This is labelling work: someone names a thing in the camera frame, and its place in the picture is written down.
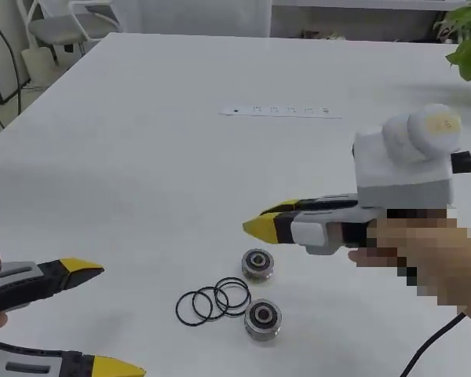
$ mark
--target white chair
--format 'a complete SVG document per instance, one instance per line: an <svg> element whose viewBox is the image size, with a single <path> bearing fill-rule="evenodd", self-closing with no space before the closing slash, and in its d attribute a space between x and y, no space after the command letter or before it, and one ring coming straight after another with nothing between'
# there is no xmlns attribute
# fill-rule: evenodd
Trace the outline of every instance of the white chair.
<svg viewBox="0 0 471 377"><path fill-rule="evenodd" d="M39 5L39 0L33 0L27 11L24 0L18 0L31 46L37 45L33 40L35 38L48 45L65 46L67 51L77 44L83 55L84 42L98 42L109 33L125 31L119 22L119 11L114 7L113 0L70 0L66 9L61 10L58 4L60 11L57 15L52 14L52 7L50 12L48 6L42 6L46 17L33 20Z"/></svg>
<svg viewBox="0 0 471 377"><path fill-rule="evenodd" d="M270 36L272 0L143 0L145 33Z"/></svg>

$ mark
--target gray gripper body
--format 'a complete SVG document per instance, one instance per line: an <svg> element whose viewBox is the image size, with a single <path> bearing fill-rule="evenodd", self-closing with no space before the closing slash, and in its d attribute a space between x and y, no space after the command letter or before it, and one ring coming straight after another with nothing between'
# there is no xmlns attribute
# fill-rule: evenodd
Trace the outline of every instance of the gray gripper body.
<svg viewBox="0 0 471 377"><path fill-rule="evenodd" d="M325 201L339 201L339 200L357 200L357 194L346 194L341 196L323 196L318 200ZM339 240L335 241L331 235L328 234L327 225L331 223L367 223L375 218L380 218L385 215L385 210L382 208L364 208L359 204L354 207L347 208L334 208L331 210L318 210L307 211L299 214L294 222L297 223L314 223L319 224L323 230L322 242L307 244L299 243L305 246L309 254L315 255L332 255L344 244Z"/></svg>

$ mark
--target floor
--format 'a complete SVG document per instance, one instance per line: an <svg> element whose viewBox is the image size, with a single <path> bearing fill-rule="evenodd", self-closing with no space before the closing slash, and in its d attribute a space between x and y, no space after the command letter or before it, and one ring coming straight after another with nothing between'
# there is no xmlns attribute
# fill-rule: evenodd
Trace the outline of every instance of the floor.
<svg viewBox="0 0 471 377"><path fill-rule="evenodd" d="M42 95L43 91L30 91L23 90L21 92L21 100L23 110L26 109L30 104L35 102L37 98ZM17 96L12 98L6 104L0 104L0 120L3 125L7 127L17 117Z"/></svg>

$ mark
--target gripper jaw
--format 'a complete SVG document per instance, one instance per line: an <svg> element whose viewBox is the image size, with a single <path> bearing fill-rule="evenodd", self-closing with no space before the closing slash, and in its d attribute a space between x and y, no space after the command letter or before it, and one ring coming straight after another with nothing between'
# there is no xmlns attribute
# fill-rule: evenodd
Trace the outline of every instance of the gripper jaw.
<svg viewBox="0 0 471 377"><path fill-rule="evenodd" d="M72 289L104 271L103 266L76 258L34 262L0 262L0 312L27 306Z"/></svg>
<svg viewBox="0 0 471 377"><path fill-rule="evenodd" d="M2 262L0 312L77 287L104 271L103 266L77 258L52 262ZM0 342L0 377L143 377L145 371L110 357L75 351L33 350Z"/></svg>
<svg viewBox="0 0 471 377"><path fill-rule="evenodd" d="M143 377L145 371L109 357L33 350L0 343L0 377Z"/></svg>
<svg viewBox="0 0 471 377"><path fill-rule="evenodd" d="M361 207L356 194L293 199L265 210L243 229L267 243L295 243L310 254L330 255L340 246L366 246L368 223L383 212ZM340 224L341 237L331 236L330 224Z"/></svg>

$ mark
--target black cable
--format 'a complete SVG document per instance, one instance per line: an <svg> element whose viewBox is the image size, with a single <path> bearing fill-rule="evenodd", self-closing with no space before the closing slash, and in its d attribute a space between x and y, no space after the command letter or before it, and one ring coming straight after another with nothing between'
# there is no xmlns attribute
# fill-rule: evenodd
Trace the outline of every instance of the black cable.
<svg viewBox="0 0 471 377"><path fill-rule="evenodd" d="M439 338L441 338L443 335L445 335L447 332L449 332L456 324L458 324L461 320L466 318L466 315L464 313L460 313L457 315L453 320L445 324L440 330L438 330L431 338L427 339L425 343L420 346L420 348L417 350L415 355L411 358L410 362L406 366L406 368L403 370L403 373L401 373L400 377L407 377L409 373L411 372L412 368L417 364L418 359L422 354Z"/></svg>
<svg viewBox="0 0 471 377"><path fill-rule="evenodd" d="M9 53L10 53L10 58L13 61L14 73L16 74L16 85L17 85L17 115L19 116L21 114L22 110L23 110L23 107L22 107L22 103L21 103L22 102L21 101L21 84L20 84L20 80L19 80L19 71L17 69L16 57L14 56L14 52L13 52L12 47L9 44L9 41L7 40L7 38L2 33L2 29L0 29L0 37L2 38L3 42L7 46L7 49L9 50Z"/></svg>

